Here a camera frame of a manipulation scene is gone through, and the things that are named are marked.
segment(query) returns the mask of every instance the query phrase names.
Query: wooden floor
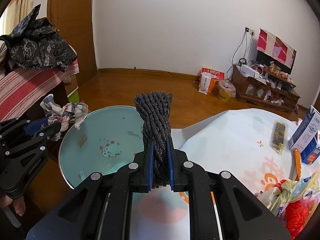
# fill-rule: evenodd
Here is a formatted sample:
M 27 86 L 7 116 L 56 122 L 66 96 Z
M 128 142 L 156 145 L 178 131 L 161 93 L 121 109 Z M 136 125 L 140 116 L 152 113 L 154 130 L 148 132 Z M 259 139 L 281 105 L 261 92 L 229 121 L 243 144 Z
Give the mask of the wooden floor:
M 170 115 L 172 128 L 184 128 L 229 109 L 256 107 L 239 103 L 235 98 L 229 102 L 222 102 L 217 97 L 217 90 L 209 95 L 201 94 L 198 92 L 198 84 L 198 81 L 176 77 L 132 74 L 132 71 L 109 73 L 99 70 L 95 77 L 79 88 L 79 96 L 93 111 L 114 105 L 134 106 L 133 99 L 141 93 L 173 93 Z M 277 113 L 292 121 L 298 119 L 296 114 L 288 116 Z M 304 114 L 300 112 L 299 117 L 303 118 Z M 28 188 L 28 196 L 43 214 L 54 208 L 69 192 L 70 188 L 64 182 L 57 162 L 51 159 Z
M 164 91 L 173 94 L 170 123 L 172 128 L 184 128 L 210 116 L 226 110 L 261 108 L 256 105 L 240 103 L 235 98 L 229 102 L 218 99 L 218 91 L 209 95 L 198 92 L 199 81 L 176 77 L 149 74 L 132 74 L 123 70 L 122 73 L 98 70 L 95 77 L 79 88 L 79 97 L 88 104 L 91 111 L 114 105 L 134 106 L 133 99 L 137 94 L 152 91 Z M 291 121 L 297 121 L 296 114 L 289 115 L 273 111 Z

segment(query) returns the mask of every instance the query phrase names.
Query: plaid cloth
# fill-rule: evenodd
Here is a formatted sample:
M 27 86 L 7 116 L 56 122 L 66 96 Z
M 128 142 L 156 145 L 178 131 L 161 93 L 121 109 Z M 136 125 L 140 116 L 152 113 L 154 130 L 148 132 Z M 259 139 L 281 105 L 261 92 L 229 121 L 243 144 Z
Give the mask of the plaid cloth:
M 60 132 L 67 130 L 69 123 L 72 122 L 75 123 L 75 128 L 79 130 L 88 114 L 88 106 L 85 103 L 68 103 L 64 107 L 60 107 L 53 101 L 53 94 L 46 96 L 40 106 L 43 108 L 45 116 L 49 117 L 48 125 L 54 122 L 61 123 Z
M 21 117 L 36 101 L 65 77 L 79 73 L 78 60 L 61 72 L 57 68 L 25 70 L 18 68 L 0 80 L 0 122 Z

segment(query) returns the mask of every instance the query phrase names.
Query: silver rim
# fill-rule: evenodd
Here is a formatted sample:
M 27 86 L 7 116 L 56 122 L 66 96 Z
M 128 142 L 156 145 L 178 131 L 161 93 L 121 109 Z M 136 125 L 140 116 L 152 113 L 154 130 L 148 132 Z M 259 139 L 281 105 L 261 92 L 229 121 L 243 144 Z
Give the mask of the silver rim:
M 89 113 L 89 114 L 92 114 L 92 113 L 95 113 L 95 112 L 98 112 L 98 111 L 101 111 L 103 109 L 107 109 L 107 108 L 113 108 L 113 107 L 127 107 L 127 108 L 133 108 L 133 109 L 136 109 L 134 106 L 106 106 L 104 108 L 100 108 L 100 109 L 97 109 L 97 110 L 94 110 L 93 112 Z M 62 142 L 60 144 L 60 147 L 59 147 L 59 153 L 58 153 L 58 164 L 59 164 L 59 169 L 60 169 L 60 173 L 64 179 L 64 181 L 69 185 L 70 188 L 74 189 L 74 187 L 69 183 L 69 181 L 67 180 L 66 176 L 64 175 L 63 171 L 62 171 L 62 168 L 61 168 L 61 161 L 60 161 L 60 154 L 61 154 L 61 147 L 62 147 L 62 144 L 64 142 L 64 139 L 67 137 L 67 134 L 70 132 L 70 130 L 72 129 L 72 127 L 74 126 L 75 124 L 73 124 L 70 129 L 67 131 L 67 133 L 65 134 L 65 136 L 63 137 L 62 139 Z

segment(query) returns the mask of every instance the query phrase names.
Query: blue and white box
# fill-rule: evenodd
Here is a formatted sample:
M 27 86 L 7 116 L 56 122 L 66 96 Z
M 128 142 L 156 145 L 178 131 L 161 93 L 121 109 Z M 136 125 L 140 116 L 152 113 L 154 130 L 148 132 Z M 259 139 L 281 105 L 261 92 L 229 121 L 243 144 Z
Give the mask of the blue and white box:
M 301 152 L 301 160 L 311 165 L 319 157 L 320 153 L 320 131 L 316 133 L 308 146 Z
M 289 149 L 292 151 L 293 149 L 298 149 L 301 153 L 314 138 L 318 130 L 320 130 L 320 113 L 313 106 L 310 106 L 302 123 L 289 139 Z

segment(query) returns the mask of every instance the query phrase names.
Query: black rope bundle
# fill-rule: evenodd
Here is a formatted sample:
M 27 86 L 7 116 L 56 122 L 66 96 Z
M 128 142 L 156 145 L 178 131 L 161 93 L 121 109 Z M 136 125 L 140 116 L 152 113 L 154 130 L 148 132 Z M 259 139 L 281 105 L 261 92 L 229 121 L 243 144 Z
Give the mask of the black rope bundle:
M 172 94 L 151 92 L 137 95 L 134 99 L 136 109 L 144 121 L 142 136 L 146 151 L 148 140 L 154 142 L 154 166 L 152 187 L 169 184 L 166 142 L 171 136 L 169 123 Z

